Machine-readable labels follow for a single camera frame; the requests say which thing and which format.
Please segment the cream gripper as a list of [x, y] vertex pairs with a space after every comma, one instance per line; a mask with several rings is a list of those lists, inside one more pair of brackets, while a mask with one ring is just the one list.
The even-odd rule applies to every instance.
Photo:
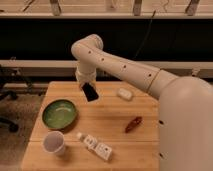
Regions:
[[88, 83], [92, 87], [95, 87], [96, 72], [82, 73], [79, 70], [76, 70], [75, 76], [80, 87], [83, 87], [86, 83]]

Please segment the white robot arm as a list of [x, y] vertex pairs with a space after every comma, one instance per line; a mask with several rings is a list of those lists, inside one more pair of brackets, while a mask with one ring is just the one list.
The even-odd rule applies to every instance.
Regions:
[[97, 34], [71, 53], [80, 84], [93, 84], [102, 69], [158, 100], [159, 171], [213, 171], [213, 85], [106, 53]]

